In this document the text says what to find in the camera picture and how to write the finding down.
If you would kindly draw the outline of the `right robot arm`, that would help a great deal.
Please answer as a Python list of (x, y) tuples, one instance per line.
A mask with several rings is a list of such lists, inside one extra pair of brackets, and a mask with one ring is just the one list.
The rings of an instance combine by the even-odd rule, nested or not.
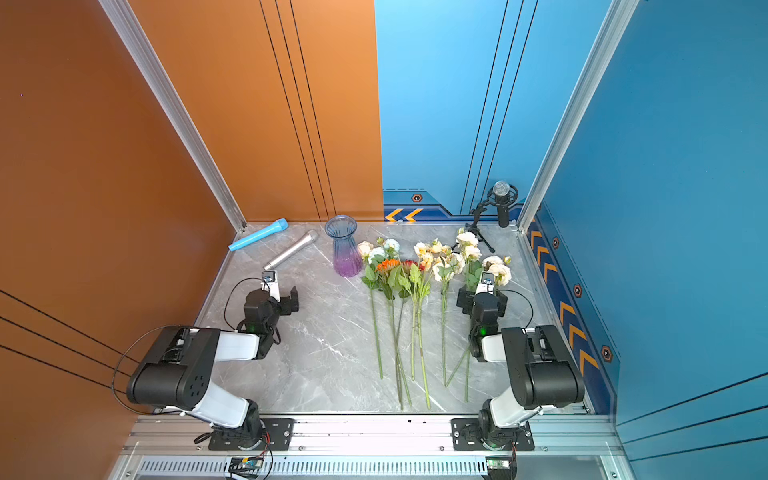
[(509, 386), (483, 403), (478, 417), (451, 421), (456, 451), (532, 451), (530, 420), (584, 400), (583, 375), (557, 327), (499, 326), (507, 297), (459, 290), (457, 306), (470, 317), (469, 353), (481, 363), (502, 363)]

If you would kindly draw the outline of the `orange flower stem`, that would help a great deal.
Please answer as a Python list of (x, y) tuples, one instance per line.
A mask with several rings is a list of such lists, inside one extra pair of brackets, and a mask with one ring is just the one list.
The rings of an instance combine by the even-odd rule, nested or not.
[(402, 387), (400, 372), (400, 355), (398, 352), (397, 325), (395, 319), (395, 297), (396, 297), (396, 268), (399, 265), (398, 260), (382, 260), (376, 266), (377, 280), (379, 289), (383, 292), (387, 308), (388, 324), (392, 336), (393, 357), (394, 357), (394, 375), (397, 390), (397, 397), (400, 409), (404, 407), (404, 392)]

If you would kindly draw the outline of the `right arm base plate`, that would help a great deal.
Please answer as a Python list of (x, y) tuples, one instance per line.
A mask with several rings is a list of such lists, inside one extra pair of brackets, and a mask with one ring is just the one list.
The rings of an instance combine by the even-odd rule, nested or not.
[(451, 435), (455, 451), (522, 451), (535, 450), (530, 423), (510, 428), (494, 425), (483, 428), (478, 418), (454, 418)]

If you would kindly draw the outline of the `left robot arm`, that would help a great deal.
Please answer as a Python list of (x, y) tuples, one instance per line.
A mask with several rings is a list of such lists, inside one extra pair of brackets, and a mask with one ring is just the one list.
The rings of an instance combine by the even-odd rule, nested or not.
[(136, 405), (170, 407), (207, 423), (210, 430), (194, 439), (212, 451), (268, 451), (279, 446), (279, 433), (290, 440), (291, 423), (260, 418), (253, 400), (234, 395), (212, 379), (217, 363), (264, 359), (281, 342), (279, 318), (300, 309), (298, 290), (273, 296), (267, 289), (250, 292), (244, 319), (233, 331), (167, 326), (160, 330), (131, 376), (127, 399)]

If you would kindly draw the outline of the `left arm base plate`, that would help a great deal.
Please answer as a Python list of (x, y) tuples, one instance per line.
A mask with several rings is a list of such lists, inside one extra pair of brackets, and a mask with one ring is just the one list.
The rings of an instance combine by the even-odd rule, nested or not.
[(211, 451), (287, 451), (289, 449), (295, 419), (286, 417), (262, 417), (255, 433), (236, 429), (214, 428), (209, 437)]

